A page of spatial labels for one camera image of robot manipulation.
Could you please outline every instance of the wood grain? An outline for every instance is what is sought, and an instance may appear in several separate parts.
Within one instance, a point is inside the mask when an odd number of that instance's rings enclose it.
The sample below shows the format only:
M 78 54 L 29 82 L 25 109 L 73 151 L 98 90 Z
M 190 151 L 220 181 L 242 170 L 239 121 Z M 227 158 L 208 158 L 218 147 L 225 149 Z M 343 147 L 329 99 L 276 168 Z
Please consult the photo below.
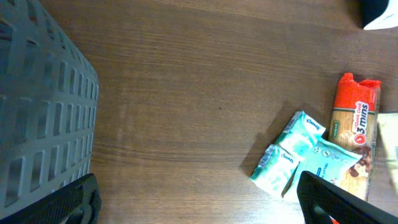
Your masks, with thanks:
M 293 113 L 328 126 L 344 72 L 398 109 L 397 29 L 356 1 L 41 2 L 99 76 L 100 223 L 302 223 L 248 178 Z

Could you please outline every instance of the wet wipes package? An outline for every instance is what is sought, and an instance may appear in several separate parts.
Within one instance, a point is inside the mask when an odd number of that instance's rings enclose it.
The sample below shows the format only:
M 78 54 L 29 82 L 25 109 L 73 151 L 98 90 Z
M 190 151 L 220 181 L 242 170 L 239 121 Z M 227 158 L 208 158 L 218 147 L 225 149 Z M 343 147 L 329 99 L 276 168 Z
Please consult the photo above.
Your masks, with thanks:
M 298 160 L 303 161 L 305 153 L 317 144 L 324 132 L 325 128 L 322 125 L 304 111 L 298 111 L 275 143 Z
M 310 171 L 330 183 L 340 186 L 344 172 L 357 163 L 360 158 L 362 158 L 361 155 L 320 139 L 317 145 L 306 153 L 305 160 L 298 165 L 292 186 L 284 195 L 284 200 L 299 202 L 297 186 L 303 171 Z
M 298 160 L 288 152 L 271 144 L 254 170 L 251 180 L 267 193 L 281 197 L 298 164 Z

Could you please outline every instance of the gray plastic basket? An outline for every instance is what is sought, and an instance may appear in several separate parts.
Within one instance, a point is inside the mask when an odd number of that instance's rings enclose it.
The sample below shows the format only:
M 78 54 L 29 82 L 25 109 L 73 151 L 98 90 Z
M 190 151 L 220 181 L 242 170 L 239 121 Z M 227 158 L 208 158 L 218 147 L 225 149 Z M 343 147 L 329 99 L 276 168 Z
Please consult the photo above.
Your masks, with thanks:
M 0 0 L 0 218 L 87 174 L 98 79 L 36 0 Z

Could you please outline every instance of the black object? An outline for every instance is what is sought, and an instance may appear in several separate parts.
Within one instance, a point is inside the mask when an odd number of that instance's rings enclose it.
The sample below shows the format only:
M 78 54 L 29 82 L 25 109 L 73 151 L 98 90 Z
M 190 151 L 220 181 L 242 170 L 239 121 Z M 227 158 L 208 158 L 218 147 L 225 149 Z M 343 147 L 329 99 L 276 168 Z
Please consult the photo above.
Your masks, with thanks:
M 365 27 L 381 16 L 387 9 L 389 0 L 361 0 L 362 25 Z
M 94 174 L 87 174 L 0 220 L 8 223 L 96 223 L 101 198 Z
M 398 218 L 305 171 L 297 186 L 305 223 L 398 223 Z

